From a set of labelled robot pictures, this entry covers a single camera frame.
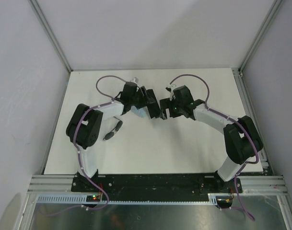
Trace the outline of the light blue cleaning cloth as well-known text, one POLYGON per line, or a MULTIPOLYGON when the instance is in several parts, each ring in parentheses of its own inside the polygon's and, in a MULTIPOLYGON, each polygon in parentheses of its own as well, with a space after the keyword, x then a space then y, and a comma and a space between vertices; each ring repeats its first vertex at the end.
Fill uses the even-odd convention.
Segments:
POLYGON ((147 116, 147 112, 146 112, 145 108, 138 109, 135 106, 133 106, 131 108, 131 112, 133 114, 135 114, 136 116, 141 117, 141 118, 145 118, 147 116))

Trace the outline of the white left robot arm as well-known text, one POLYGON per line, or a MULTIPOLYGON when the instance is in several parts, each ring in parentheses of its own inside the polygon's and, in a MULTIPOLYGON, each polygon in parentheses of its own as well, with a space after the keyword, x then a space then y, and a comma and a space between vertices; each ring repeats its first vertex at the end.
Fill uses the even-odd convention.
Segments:
POLYGON ((83 152, 98 140, 102 122, 110 118, 118 119, 129 111, 139 112, 144 108, 147 109, 150 118, 160 116, 160 107, 154 90, 138 86, 132 81, 126 82, 123 90, 107 103, 93 107, 83 103, 77 105, 66 128, 66 135, 77 149, 80 174, 84 175, 81 185, 87 191, 94 191, 98 187, 98 179, 93 177, 97 172, 97 166, 92 160, 87 159, 83 152))

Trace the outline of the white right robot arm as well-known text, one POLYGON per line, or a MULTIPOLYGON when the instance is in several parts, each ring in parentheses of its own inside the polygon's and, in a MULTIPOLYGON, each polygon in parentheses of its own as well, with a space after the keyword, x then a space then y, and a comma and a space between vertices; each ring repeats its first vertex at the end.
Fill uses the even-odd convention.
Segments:
POLYGON ((194 100, 187 86, 176 87, 168 85, 166 90, 170 96, 160 100, 160 117, 166 120, 184 116, 194 121, 202 122, 216 129, 224 136, 227 158, 215 172, 213 186, 218 192, 225 192, 231 186, 231 179, 240 173, 248 159, 255 157, 263 149, 263 143, 255 124, 248 116, 240 118, 224 114, 207 105, 201 99, 194 100))

